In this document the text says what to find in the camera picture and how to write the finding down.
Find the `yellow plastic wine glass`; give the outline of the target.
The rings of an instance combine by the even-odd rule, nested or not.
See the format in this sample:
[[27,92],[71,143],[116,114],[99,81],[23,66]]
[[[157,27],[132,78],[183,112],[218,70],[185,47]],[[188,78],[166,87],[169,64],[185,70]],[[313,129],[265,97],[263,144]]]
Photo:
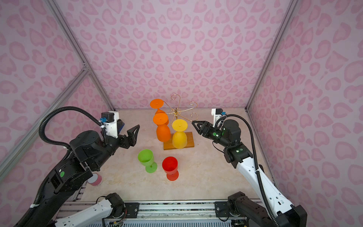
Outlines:
[[187,135],[185,131],[188,128],[188,124],[183,119],[177,119],[173,122],[172,128],[175,130],[172,143],[177,149],[185,148],[187,145]]

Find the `green plastic wine glass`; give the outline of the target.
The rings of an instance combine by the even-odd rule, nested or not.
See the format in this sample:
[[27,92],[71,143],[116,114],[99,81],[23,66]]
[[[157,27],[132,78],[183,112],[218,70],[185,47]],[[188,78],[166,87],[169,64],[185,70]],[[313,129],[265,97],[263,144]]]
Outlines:
[[157,170],[157,163],[154,160],[154,153],[150,149],[144,149],[138,154],[138,161],[145,167],[146,172],[154,173]]

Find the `red plastic wine glass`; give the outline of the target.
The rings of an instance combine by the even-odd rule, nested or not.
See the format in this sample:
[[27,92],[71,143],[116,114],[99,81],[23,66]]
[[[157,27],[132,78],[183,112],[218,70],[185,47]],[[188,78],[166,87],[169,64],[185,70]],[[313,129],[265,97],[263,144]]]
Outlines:
[[178,161],[175,157],[167,157],[162,162],[162,168],[169,181],[175,181],[179,177]]

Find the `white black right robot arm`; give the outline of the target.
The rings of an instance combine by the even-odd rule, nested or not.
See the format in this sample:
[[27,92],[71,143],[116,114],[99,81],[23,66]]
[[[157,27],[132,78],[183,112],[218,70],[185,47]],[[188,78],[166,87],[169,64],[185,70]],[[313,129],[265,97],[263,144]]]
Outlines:
[[229,213],[245,216],[246,223],[254,227],[305,227],[307,212],[301,205],[293,205],[262,171],[254,137],[251,136],[252,149],[248,149],[241,141],[242,131],[233,117],[233,114],[222,117],[221,127],[214,127],[207,121],[192,122],[198,134],[223,146],[226,162],[246,178],[263,203],[259,205],[238,192],[228,197]]

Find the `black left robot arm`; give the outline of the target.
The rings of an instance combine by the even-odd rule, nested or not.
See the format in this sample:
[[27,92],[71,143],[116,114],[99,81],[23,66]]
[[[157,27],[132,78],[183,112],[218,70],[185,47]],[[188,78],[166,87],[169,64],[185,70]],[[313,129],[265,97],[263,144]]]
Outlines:
[[61,206],[87,181],[118,148],[136,145],[140,126],[117,138],[107,136],[104,144],[96,131],[84,131],[70,142],[72,155],[60,161],[41,183],[35,202],[17,222],[17,227],[46,227]]

